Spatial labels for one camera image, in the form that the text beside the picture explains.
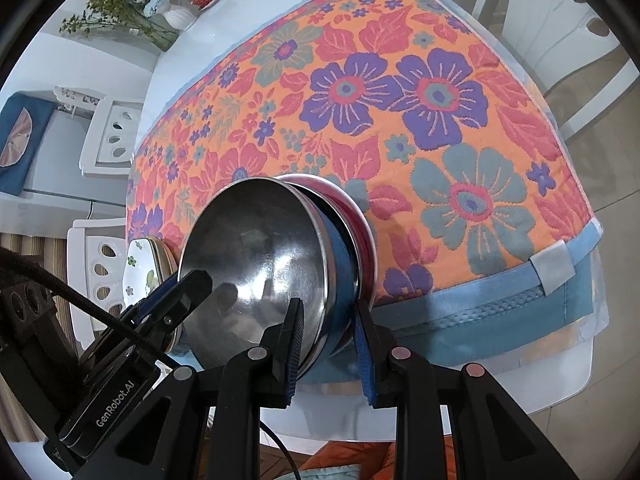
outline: brown curtain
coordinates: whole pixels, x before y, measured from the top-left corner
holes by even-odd
[[[42,256],[44,268],[66,282],[66,240],[2,233],[0,246],[15,253]],[[61,298],[54,300],[62,330],[75,344],[69,304]],[[0,431],[9,442],[37,442],[44,439],[40,428],[24,411],[2,375],[0,375]]]

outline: metal bowl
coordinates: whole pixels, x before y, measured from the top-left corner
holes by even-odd
[[[248,178],[222,189],[204,208],[185,244],[178,276],[206,270],[213,293],[185,320],[203,368],[226,364],[284,320],[290,298],[305,305],[300,375],[331,329],[336,275],[318,210],[289,184]]]

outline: vase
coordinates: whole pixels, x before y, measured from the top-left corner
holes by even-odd
[[[180,5],[171,5],[162,15],[167,23],[177,30],[187,30],[197,20],[189,9]]]

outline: white table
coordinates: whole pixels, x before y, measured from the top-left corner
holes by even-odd
[[[136,146],[165,105],[217,56],[301,0],[220,0],[161,56],[146,95]],[[575,395],[589,380],[593,341],[496,378],[527,413]],[[445,410],[443,429],[450,433]],[[373,410],[359,385],[298,387],[286,410],[262,410],[262,420],[298,452],[314,452],[327,440],[395,439],[395,410]]]

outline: flower center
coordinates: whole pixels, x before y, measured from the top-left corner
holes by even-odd
[[[235,182],[236,180],[242,180],[243,178],[249,177],[249,173],[245,168],[237,168],[233,175],[231,175],[231,182]]]
[[[362,79],[348,76],[338,79],[329,87],[329,98],[340,105],[349,105],[356,102],[364,91]]]
[[[422,78],[416,93],[420,102],[431,110],[454,112],[458,109],[458,89],[446,79]]]
[[[296,43],[296,40],[285,41],[278,47],[276,52],[273,54],[273,57],[279,61],[284,61],[289,58],[297,48],[298,44]]]
[[[459,182],[449,189],[449,205],[470,222],[486,220],[494,210],[494,201],[484,187]]]

